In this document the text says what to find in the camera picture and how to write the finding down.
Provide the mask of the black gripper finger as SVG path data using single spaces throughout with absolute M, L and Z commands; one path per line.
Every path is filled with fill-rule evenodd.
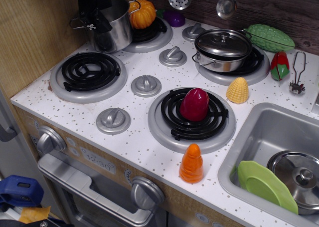
M 93 11 L 93 21 L 98 33 L 106 33 L 112 30 L 112 26 L 99 9 Z
M 96 29 L 96 26 L 94 25 L 92 21 L 92 15 L 90 12 L 79 11 L 79 18 L 89 30 Z

